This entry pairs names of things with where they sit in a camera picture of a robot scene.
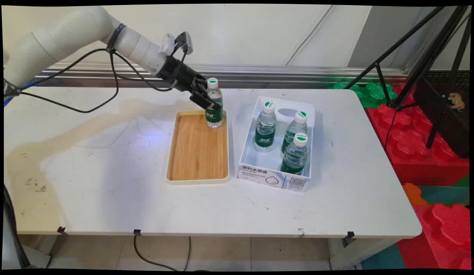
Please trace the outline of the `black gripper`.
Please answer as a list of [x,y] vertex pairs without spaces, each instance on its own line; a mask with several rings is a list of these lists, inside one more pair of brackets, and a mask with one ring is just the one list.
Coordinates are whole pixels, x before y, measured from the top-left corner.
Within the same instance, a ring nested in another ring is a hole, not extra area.
[[211,99],[207,94],[207,80],[200,73],[190,68],[181,60],[167,57],[158,71],[158,78],[169,82],[177,90],[192,92],[190,100],[205,110],[221,110],[221,103]]

